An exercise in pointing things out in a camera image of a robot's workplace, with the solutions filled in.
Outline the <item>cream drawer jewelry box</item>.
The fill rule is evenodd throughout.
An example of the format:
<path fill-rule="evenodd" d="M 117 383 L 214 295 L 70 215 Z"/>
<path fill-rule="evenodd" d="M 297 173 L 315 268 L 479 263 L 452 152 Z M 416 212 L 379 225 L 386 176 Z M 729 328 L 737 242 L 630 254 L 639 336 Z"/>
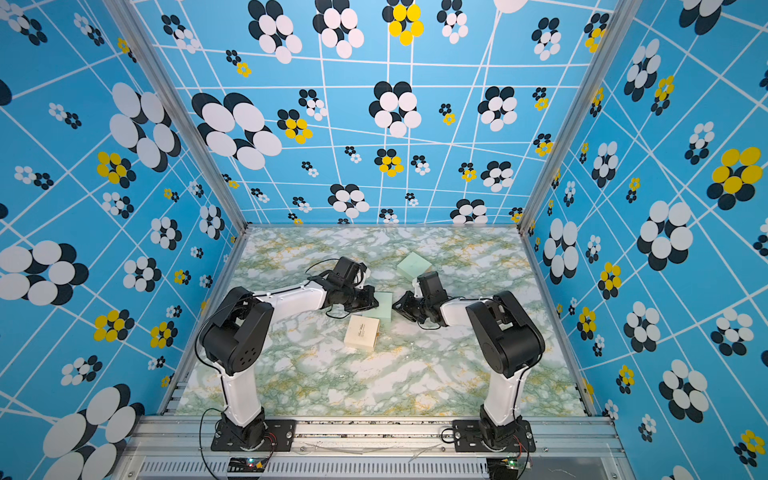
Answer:
<path fill-rule="evenodd" d="M 380 320 L 361 315 L 352 315 L 344 338 L 346 347 L 373 351 L 379 332 Z"/>

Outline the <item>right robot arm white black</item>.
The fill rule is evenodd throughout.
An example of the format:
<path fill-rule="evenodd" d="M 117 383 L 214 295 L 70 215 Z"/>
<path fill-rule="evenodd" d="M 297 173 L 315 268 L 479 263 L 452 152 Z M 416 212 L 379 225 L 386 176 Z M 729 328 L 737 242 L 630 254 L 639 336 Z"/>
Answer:
<path fill-rule="evenodd" d="M 393 309 L 419 324 L 431 321 L 442 328 L 470 326 L 492 370 L 481 417 L 486 424 L 499 428 L 518 420 L 525 381 L 542 360 L 546 343 L 512 292 L 433 302 L 408 291 L 394 302 Z"/>

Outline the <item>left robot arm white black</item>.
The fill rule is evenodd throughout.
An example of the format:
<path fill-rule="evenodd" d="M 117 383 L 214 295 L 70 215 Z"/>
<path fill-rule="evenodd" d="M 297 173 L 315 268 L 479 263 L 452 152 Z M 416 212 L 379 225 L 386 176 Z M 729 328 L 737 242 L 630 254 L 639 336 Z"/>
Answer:
<path fill-rule="evenodd" d="M 341 305 L 348 313 L 378 306 L 375 288 L 336 286 L 310 280 L 276 292 L 231 289 L 202 328 L 201 346 L 222 383 L 226 418 L 246 427 L 262 414 L 254 364 L 262 353 L 272 323 L 300 313 Z"/>

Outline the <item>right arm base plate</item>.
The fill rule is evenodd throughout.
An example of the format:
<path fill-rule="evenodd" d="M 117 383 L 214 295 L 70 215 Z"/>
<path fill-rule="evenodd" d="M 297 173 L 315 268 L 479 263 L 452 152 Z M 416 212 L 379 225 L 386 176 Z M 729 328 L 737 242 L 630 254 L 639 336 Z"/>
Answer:
<path fill-rule="evenodd" d="M 522 417 L 504 426 L 490 420 L 454 420 L 451 428 L 458 453 L 534 453 L 537 449 L 531 425 Z"/>

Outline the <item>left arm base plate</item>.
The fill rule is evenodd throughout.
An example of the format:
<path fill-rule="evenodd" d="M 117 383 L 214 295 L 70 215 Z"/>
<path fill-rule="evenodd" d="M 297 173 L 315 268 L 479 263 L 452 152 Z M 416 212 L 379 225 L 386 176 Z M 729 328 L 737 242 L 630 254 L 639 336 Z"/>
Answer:
<path fill-rule="evenodd" d="M 223 417 L 216 424 L 210 448 L 216 452 L 288 452 L 296 426 L 293 419 L 266 419 L 240 427 Z"/>

